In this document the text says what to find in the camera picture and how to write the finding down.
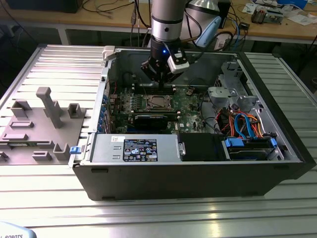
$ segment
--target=circuit board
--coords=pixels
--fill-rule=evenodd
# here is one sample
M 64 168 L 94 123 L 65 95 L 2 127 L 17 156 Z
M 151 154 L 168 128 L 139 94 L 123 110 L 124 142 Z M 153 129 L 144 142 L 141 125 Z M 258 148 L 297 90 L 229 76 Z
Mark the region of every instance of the circuit board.
M 133 120 L 137 115 L 167 118 L 161 134 L 206 132 L 199 112 L 199 94 L 188 96 L 187 91 L 188 88 L 177 88 L 173 95 L 136 95 L 131 88 L 124 88 L 111 107 L 113 133 L 151 133 L 135 129 Z

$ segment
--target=warning label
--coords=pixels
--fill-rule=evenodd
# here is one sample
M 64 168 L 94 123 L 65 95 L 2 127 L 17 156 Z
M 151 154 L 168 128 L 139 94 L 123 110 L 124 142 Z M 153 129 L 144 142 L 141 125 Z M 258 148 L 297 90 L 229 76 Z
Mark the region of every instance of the warning label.
M 158 161 L 157 140 L 124 140 L 123 160 L 125 162 Z

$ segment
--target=blue cable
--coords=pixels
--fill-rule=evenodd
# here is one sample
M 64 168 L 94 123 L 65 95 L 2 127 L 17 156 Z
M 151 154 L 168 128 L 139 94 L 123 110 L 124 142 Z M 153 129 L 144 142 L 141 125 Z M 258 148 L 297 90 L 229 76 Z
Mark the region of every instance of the blue cable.
M 230 19 L 230 20 L 233 21 L 236 24 L 237 32 L 238 32 L 236 42 L 234 43 L 234 46 L 233 46 L 233 49 L 232 49 L 234 51 L 236 49 L 236 47 L 237 47 L 238 39 L 239 39 L 239 36 L 240 36 L 240 29 L 239 29 L 238 23 L 235 20 L 233 20 L 233 19 Z
M 238 128 L 238 117 L 239 116 L 244 116 L 245 119 L 246 119 L 246 124 L 247 124 L 247 129 L 248 129 L 248 133 L 250 135 L 250 137 L 255 137 L 252 129 L 251 129 L 251 124 L 250 124 L 250 121 L 249 121 L 249 118 L 247 117 L 247 115 L 244 115 L 242 113 L 236 115 L 235 119 L 234 119 L 234 128 L 235 130 L 237 131 L 237 133 L 243 137 L 243 139 L 247 139 L 247 137 L 239 130 Z

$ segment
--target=robot end effector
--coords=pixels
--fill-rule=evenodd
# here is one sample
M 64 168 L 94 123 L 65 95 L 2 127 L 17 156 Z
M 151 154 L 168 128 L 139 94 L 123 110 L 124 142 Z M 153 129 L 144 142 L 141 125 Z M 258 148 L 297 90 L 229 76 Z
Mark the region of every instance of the robot end effector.
M 186 0 L 153 0 L 151 55 L 142 71 L 162 87 L 189 67 L 179 39 Z

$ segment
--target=blue latch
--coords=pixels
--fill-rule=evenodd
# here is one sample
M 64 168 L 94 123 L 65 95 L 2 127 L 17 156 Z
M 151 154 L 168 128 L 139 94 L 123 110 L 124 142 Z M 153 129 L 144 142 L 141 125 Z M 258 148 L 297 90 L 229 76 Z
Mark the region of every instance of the blue latch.
M 271 143 L 274 148 L 277 146 L 277 142 L 274 138 L 271 138 Z
M 80 147 L 80 146 L 72 146 L 72 147 L 70 148 L 69 153 L 70 153 L 71 155 L 79 155 L 79 154 L 81 154 L 81 147 Z
M 244 143 L 241 138 L 227 138 L 224 143 L 226 147 L 243 147 Z

